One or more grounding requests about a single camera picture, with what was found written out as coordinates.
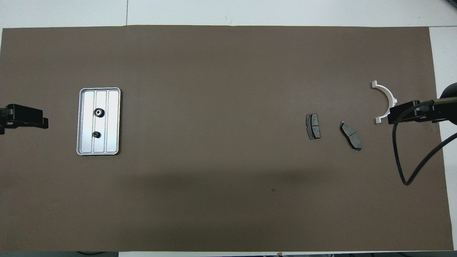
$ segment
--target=white curved bracket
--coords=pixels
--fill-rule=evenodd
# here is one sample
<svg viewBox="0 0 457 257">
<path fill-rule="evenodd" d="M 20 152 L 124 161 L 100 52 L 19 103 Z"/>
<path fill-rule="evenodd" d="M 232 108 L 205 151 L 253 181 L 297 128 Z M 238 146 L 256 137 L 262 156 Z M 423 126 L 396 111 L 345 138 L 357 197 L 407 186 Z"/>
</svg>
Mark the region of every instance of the white curved bracket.
<svg viewBox="0 0 457 257">
<path fill-rule="evenodd" d="M 387 117 L 387 115 L 390 113 L 390 108 L 394 107 L 397 104 L 397 99 L 392 95 L 392 92 L 388 88 L 382 85 L 378 85 L 376 80 L 372 82 L 372 88 L 381 90 L 382 92 L 384 92 L 384 94 L 386 94 L 387 99 L 389 99 L 389 107 L 387 108 L 386 113 L 382 116 L 374 118 L 376 124 L 378 124 L 381 123 L 382 118 Z"/>
</svg>

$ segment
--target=metal tray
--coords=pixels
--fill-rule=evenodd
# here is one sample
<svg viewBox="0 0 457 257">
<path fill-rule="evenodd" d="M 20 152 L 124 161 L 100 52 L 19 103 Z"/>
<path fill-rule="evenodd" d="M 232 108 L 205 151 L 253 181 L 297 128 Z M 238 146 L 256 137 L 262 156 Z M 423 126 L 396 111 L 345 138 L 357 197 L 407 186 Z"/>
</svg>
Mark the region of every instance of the metal tray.
<svg viewBox="0 0 457 257">
<path fill-rule="evenodd" d="M 81 89 L 76 152 L 79 155 L 117 154 L 120 114 L 119 88 Z"/>
</svg>

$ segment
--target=white tile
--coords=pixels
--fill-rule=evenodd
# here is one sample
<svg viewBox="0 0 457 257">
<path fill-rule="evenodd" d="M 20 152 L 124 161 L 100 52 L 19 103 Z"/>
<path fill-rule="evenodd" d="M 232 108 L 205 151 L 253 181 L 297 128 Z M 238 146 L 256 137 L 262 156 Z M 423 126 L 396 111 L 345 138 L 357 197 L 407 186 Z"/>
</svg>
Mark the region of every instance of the white tile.
<svg viewBox="0 0 457 257">
<path fill-rule="evenodd" d="M 450 84 L 457 82 L 457 27 L 430 28 L 430 41 L 435 66 L 436 95 L 439 97 Z M 449 121 L 440 123 L 441 140 L 457 133 Z M 454 249 L 457 249 L 457 140 L 443 148 L 447 199 L 452 223 Z"/>
<path fill-rule="evenodd" d="M 444 0 L 129 0 L 128 25 L 457 26 Z"/>
<path fill-rule="evenodd" d="M 0 0 L 0 30 L 123 26 L 126 15 L 127 0 Z"/>
</svg>

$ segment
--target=white table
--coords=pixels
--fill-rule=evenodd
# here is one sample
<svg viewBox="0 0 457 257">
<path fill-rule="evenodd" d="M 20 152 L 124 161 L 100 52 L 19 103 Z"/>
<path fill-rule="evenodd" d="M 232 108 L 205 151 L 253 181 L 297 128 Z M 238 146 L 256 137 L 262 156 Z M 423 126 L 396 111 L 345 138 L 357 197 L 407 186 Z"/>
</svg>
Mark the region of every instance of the white table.
<svg viewBox="0 0 457 257">
<path fill-rule="evenodd" d="M 457 9 L 445 0 L 0 0 L 0 28 L 151 24 L 430 27 L 437 97 L 446 86 L 457 82 Z M 457 132 L 457 126 L 442 122 L 440 130 L 444 140 Z M 443 152 L 452 235 L 457 250 L 457 142 L 448 144 Z M 119 256 L 276 255 L 281 250 L 121 252 Z"/>
</svg>

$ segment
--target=brown paper sheet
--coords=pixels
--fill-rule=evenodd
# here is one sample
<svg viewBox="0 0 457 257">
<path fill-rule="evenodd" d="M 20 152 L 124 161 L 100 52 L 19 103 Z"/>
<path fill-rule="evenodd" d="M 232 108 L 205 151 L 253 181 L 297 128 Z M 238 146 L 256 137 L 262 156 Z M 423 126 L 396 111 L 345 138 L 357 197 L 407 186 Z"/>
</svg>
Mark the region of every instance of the brown paper sheet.
<svg viewBox="0 0 457 257">
<path fill-rule="evenodd" d="M 0 136 L 0 249 L 451 250 L 442 153 L 404 186 L 387 108 L 435 98 L 428 28 L 3 29 L 0 103 L 49 129 Z M 78 95 L 119 87 L 121 152 L 75 152 Z M 319 116 L 321 139 L 306 134 Z M 339 131 L 345 120 L 362 151 Z M 399 126 L 406 173 L 440 142 Z"/>
</svg>

